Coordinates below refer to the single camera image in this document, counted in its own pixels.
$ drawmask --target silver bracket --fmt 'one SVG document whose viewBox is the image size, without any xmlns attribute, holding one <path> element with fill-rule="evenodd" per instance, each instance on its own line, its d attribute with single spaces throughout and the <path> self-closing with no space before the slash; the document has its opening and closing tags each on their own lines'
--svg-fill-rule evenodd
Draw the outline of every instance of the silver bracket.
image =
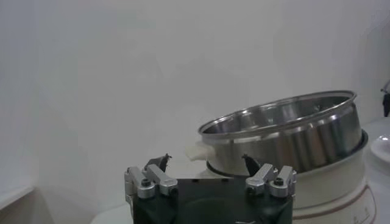
<svg viewBox="0 0 390 224">
<path fill-rule="evenodd" d="M 127 202 L 131 201 L 134 195 L 143 199 L 155 195 L 155 184 L 148 180 L 138 167 L 129 167 L 124 173 L 124 181 Z"/>
<path fill-rule="evenodd" d="M 291 166 L 283 166 L 277 178 L 269 182 L 269 191 L 272 196 L 285 198 L 295 196 L 297 172 Z"/>
<path fill-rule="evenodd" d="M 245 180 L 246 190 L 252 195 L 260 195 L 264 192 L 265 184 L 273 180 L 278 170 L 271 164 L 264 164 L 258 172 Z"/>
<path fill-rule="evenodd" d="M 145 175 L 159 185 L 161 194 L 170 196 L 175 192 L 177 193 L 177 180 L 167 176 L 167 174 L 155 164 L 146 167 Z"/>
</svg>

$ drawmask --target screw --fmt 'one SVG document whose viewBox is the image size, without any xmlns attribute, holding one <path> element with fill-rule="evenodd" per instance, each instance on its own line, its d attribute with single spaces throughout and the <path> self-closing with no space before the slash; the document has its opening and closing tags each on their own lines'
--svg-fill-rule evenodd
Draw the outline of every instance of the screw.
<svg viewBox="0 0 390 224">
<path fill-rule="evenodd" d="M 148 179 L 142 179 L 142 181 L 141 181 L 141 186 L 142 187 L 148 187 L 148 186 L 150 186 L 151 185 L 151 181 L 150 180 L 148 180 Z"/>
<path fill-rule="evenodd" d="M 246 189 L 246 194 L 249 195 L 249 196 L 255 196 L 256 195 L 256 190 L 252 187 L 248 187 Z"/>
<path fill-rule="evenodd" d="M 276 178 L 276 179 L 274 180 L 274 184 L 275 184 L 276 186 L 282 186 L 282 185 L 284 184 L 284 181 L 283 181 L 283 179 L 281 179 L 280 177 L 278 177 L 278 178 Z"/>
</svg>

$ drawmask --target white wall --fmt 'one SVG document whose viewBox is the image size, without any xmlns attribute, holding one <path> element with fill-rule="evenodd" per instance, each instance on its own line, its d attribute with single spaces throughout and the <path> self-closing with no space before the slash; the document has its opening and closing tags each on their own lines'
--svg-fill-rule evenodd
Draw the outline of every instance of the white wall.
<svg viewBox="0 0 390 224">
<path fill-rule="evenodd" d="M 87 223 L 124 202 L 126 167 L 185 159 L 216 116 L 352 89 L 371 121 L 390 79 L 389 3 L 0 0 L 2 151 L 35 153 L 54 223 Z"/>
</svg>

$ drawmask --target hex bolt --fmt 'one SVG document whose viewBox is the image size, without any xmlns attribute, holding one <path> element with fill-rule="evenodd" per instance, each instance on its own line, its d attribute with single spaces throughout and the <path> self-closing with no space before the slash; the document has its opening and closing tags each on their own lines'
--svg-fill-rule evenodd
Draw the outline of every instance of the hex bolt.
<svg viewBox="0 0 390 224">
<path fill-rule="evenodd" d="M 151 181 L 150 180 L 148 180 L 148 179 L 142 179 L 142 181 L 141 181 L 141 186 L 142 187 L 148 187 L 148 186 L 150 186 L 151 185 Z"/>
<path fill-rule="evenodd" d="M 283 181 L 283 179 L 281 179 L 280 177 L 278 177 L 278 178 L 276 178 L 276 179 L 274 180 L 274 184 L 275 184 L 276 186 L 282 186 L 282 185 L 284 184 L 284 181 Z"/>
</svg>

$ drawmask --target table surface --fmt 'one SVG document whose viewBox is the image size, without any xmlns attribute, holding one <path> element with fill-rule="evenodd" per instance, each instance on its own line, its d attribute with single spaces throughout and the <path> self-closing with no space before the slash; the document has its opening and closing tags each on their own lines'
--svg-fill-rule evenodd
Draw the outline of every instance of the table surface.
<svg viewBox="0 0 390 224">
<path fill-rule="evenodd" d="M 369 134 L 369 142 L 382 134 L 390 134 L 390 118 L 382 118 L 363 126 Z M 375 197 L 377 205 L 377 219 L 375 224 L 387 224 L 390 219 L 388 207 L 390 206 L 390 172 L 385 167 L 375 166 L 372 156 L 369 153 L 370 147 L 366 147 L 364 159 L 366 162 L 366 176 Z M 117 208 L 98 214 L 91 224 L 131 224 L 130 206 L 123 204 Z"/>
</svg>

